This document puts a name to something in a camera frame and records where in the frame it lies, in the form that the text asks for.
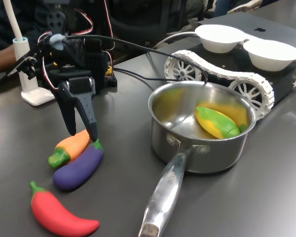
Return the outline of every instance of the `metal handle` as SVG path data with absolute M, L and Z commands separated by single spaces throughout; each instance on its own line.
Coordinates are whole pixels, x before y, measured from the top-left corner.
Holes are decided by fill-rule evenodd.
M 190 149 L 180 149 L 163 170 L 150 197 L 138 237 L 159 237 L 177 202 Z

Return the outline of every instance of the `laptop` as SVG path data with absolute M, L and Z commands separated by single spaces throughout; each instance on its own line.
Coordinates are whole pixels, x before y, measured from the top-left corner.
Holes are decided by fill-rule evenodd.
M 296 48 L 296 29 L 253 16 L 249 13 L 237 12 L 200 21 L 199 24 L 231 26 L 254 37 L 283 42 Z

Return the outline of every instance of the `red pepper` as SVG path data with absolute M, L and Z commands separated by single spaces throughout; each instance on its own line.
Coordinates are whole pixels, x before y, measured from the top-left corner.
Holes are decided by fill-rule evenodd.
M 33 214 L 49 231 L 63 237 L 83 237 L 99 227 L 98 221 L 81 219 L 70 213 L 51 192 L 38 187 L 36 182 L 32 181 L 30 186 Z

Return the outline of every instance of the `gray table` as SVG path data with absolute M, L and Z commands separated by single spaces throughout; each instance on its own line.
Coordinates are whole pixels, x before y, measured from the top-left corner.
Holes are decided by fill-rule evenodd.
M 279 0 L 251 14 L 296 29 L 296 0 Z
M 187 38 L 164 51 L 198 44 Z M 162 77 L 166 58 L 150 54 L 117 67 Z M 97 219 L 94 237 L 136 237 L 145 205 L 165 164 L 150 149 L 151 89 L 116 73 L 117 91 L 93 100 L 105 158 L 82 187 L 62 193 L 53 187 L 47 163 L 54 146 L 68 136 L 56 103 L 32 107 L 20 88 L 0 94 L 0 237 L 53 236 L 31 213 L 35 180 L 67 209 Z M 162 83 L 152 82 L 157 88 Z M 164 237 L 296 236 L 296 91 L 250 134 L 238 164 L 215 176 L 186 174 Z M 77 119 L 78 131 L 83 123 Z

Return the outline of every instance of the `white bowl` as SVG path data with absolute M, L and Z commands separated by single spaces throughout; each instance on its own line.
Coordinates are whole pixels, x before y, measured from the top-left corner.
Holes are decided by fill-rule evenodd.
M 254 66 L 278 72 L 296 60 L 296 48 L 273 40 L 254 39 L 243 44 Z
M 202 25 L 196 28 L 195 33 L 201 38 L 204 48 L 213 53 L 230 52 L 247 37 L 243 31 L 223 25 Z

